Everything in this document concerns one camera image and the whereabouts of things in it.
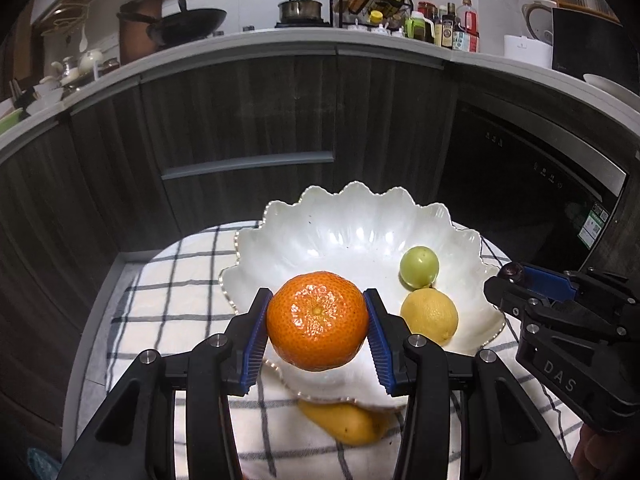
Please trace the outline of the yellow lemon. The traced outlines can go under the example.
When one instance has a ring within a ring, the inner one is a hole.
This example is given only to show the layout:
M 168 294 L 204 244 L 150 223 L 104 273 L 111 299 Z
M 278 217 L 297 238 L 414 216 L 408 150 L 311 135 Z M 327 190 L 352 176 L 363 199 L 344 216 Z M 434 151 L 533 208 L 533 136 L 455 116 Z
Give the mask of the yellow lemon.
M 451 299 L 434 288 L 421 288 L 406 297 L 400 316 L 413 334 L 420 334 L 444 346 L 459 324 L 458 310 Z

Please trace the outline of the yellow mango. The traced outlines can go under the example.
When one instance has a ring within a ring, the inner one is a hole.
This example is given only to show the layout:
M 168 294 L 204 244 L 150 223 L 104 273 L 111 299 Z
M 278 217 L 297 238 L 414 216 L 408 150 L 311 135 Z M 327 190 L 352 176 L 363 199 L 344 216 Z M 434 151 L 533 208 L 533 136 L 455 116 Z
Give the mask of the yellow mango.
M 395 416 L 350 403 L 317 404 L 299 400 L 300 411 L 337 442 L 363 446 L 378 442 L 393 425 Z

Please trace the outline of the orange mandarin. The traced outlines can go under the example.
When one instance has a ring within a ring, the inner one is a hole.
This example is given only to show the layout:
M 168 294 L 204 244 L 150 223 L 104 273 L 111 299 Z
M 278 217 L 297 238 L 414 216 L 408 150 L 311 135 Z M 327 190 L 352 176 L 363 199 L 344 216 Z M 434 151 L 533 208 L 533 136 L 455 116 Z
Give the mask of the orange mandarin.
M 271 298 L 267 333 L 278 356 L 307 372 L 350 362 L 369 329 L 360 289 L 346 278 L 317 271 L 288 280 Z

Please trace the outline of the dark cherry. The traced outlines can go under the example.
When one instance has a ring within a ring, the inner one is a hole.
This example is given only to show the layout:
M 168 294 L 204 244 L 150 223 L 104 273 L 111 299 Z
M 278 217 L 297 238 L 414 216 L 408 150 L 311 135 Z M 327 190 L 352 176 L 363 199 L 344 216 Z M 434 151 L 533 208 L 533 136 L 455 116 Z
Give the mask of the dark cherry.
M 513 284 L 519 283 L 524 278 L 524 266 L 515 261 L 507 262 L 501 267 L 498 277 Z

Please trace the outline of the white scalloped bowl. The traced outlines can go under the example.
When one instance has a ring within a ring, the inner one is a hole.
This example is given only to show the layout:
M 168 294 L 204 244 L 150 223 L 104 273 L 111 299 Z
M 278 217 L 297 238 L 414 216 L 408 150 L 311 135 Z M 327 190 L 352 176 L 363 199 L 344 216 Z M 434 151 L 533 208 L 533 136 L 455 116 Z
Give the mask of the white scalloped bowl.
M 408 295 L 400 260 L 414 246 L 436 254 L 435 287 L 458 310 L 447 351 L 472 356 L 506 325 L 484 296 L 484 283 L 498 266 L 483 259 L 479 232 L 453 222 L 443 204 L 416 204 L 404 188 L 376 194 L 355 181 L 338 193 L 311 186 L 292 205 L 274 200 L 259 226 L 236 233 L 236 263 L 221 271 L 220 286 L 244 313 L 258 289 L 276 292 L 296 275 L 329 271 L 361 290 L 376 289 L 386 310 L 398 314 Z

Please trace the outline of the checkered table cloth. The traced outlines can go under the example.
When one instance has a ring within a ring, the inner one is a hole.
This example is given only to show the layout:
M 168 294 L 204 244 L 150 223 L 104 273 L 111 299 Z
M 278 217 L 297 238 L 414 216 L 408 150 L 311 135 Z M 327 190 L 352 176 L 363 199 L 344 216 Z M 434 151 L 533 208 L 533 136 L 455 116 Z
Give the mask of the checkered table cloth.
M 232 307 L 218 278 L 235 263 L 239 229 L 242 223 L 228 223 L 178 240 L 118 294 L 104 353 L 107 389 L 145 349 L 170 356 L 224 331 Z M 394 472 L 404 426 L 401 413 L 392 416 L 378 442 L 352 448 L 311 422 L 270 366 L 262 368 L 247 396 L 231 399 L 230 408 L 246 478 L 388 479 Z

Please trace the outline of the white box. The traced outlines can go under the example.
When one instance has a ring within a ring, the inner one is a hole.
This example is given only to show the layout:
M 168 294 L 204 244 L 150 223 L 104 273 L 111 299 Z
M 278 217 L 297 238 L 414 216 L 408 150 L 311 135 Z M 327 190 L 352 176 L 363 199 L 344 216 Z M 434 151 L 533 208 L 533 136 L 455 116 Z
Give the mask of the white box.
M 543 68 L 552 67 L 553 50 L 550 44 L 526 36 L 506 35 L 503 39 L 506 58 Z

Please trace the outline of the black microwave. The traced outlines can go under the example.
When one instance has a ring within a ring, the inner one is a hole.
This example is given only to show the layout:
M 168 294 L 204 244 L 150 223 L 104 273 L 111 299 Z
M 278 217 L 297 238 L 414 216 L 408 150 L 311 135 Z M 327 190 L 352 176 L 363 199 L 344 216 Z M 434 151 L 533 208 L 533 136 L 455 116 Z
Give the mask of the black microwave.
M 552 11 L 552 68 L 578 79 L 598 75 L 637 91 L 638 51 L 623 26 L 585 12 Z

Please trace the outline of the red label bottle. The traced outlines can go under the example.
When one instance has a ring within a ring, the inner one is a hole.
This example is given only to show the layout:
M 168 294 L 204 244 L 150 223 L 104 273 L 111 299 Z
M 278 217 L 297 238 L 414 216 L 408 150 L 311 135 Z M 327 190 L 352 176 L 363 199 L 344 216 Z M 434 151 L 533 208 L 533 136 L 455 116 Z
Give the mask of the red label bottle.
M 480 32 L 478 31 L 477 12 L 472 0 L 462 0 L 458 15 L 463 30 L 463 50 L 476 53 L 480 50 Z

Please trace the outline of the dark soy sauce bottle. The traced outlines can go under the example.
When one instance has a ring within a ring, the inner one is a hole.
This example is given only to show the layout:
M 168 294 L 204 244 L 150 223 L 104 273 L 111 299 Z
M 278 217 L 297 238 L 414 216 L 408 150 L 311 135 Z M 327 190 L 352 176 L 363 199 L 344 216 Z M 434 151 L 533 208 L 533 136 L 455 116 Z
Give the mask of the dark soy sauce bottle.
M 440 24 L 442 25 L 440 44 L 443 48 L 451 50 L 454 45 L 454 26 L 456 26 L 456 5 L 454 3 L 448 2 L 446 6 L 440 7 Z

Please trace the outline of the green basin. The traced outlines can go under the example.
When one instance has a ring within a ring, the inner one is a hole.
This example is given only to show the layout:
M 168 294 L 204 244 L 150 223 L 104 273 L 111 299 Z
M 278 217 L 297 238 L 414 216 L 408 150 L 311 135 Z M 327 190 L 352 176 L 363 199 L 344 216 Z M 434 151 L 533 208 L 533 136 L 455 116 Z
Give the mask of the green basin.
M 24 110 L 22 108 L 18 108 L 6 116 L 3 116 L 0 119 L 0 134 L 3 134 L 16 126 L 23 119 L 23 115 Z

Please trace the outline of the black spice rack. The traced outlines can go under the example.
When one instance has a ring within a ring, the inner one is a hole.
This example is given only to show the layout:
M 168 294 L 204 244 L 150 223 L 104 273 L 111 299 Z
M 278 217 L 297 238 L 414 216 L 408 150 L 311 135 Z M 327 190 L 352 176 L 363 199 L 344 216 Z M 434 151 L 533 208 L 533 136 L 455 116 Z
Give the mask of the black spice rack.
M 400 29 L 414 10 L 413 0 L 329 0 L 329 23 L 334 28 L 378 24 Z

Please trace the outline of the steel saucepan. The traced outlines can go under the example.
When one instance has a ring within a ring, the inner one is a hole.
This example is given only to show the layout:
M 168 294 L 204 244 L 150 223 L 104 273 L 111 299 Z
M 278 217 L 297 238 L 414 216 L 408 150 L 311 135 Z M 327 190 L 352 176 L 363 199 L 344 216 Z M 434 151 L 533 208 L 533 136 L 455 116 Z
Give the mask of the steel saucepan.
M 284 0 L 278 4 L 281 24 L 322 23 L 319 0 Z

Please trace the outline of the gas stove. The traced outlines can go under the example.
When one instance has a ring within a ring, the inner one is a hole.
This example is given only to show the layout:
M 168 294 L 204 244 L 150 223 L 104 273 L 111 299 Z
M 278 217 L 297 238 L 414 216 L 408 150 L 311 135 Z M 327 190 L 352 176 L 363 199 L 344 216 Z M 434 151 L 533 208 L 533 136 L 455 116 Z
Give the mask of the gas stove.
M 329 22 L 323 20 L 298 20 L 290 22 L 277 22 L 274 28 L 332 28 Z

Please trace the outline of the white teapot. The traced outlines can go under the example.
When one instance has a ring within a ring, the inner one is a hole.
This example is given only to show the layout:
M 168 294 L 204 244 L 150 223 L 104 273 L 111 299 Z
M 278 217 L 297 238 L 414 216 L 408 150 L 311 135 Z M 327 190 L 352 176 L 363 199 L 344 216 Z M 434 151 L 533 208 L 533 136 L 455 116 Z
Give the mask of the white teapot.
M 103 63 L 104 56 L 99 49 L 86 51 L 78 61 L 78 72 L 81 75 L 93 73 Z

